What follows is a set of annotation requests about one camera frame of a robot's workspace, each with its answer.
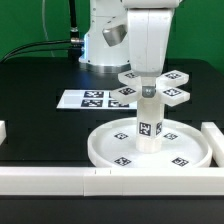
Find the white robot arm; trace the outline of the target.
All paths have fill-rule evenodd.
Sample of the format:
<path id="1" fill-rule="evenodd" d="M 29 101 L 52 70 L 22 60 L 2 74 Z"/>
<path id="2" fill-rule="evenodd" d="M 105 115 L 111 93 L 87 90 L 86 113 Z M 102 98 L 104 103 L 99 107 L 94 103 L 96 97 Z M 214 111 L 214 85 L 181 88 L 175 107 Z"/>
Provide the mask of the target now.
<path id="1" fill-rule="evenodd" d="M 182 0 L 90 0 L 91 25 L 80 63 L 101 73 L 131 69 L 141 95 L 156 93 L 171 22 Z"/>

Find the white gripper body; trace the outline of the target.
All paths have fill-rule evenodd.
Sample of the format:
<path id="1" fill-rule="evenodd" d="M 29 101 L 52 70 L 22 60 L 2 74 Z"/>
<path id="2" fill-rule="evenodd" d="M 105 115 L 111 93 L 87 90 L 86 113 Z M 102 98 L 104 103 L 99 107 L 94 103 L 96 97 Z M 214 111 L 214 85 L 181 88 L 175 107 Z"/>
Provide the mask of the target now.
<path id="1" fill-rule="evenodd" d="M 129 59 L 136 75 L 161 75 L 173 14 L 173 9 L 128 10 Z"/>

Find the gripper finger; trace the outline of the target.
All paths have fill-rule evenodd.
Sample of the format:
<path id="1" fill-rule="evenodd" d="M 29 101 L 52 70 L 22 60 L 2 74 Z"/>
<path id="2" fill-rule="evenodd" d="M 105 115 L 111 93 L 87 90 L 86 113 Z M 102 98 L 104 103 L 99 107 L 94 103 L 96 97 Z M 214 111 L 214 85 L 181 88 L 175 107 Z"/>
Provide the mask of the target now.
<path id="1" fill-rule="evenodd" d="M 156 79 L 143 78 L 142 79 L 142 96 L 144 98 L 153 98 L 156 94 Z"/>

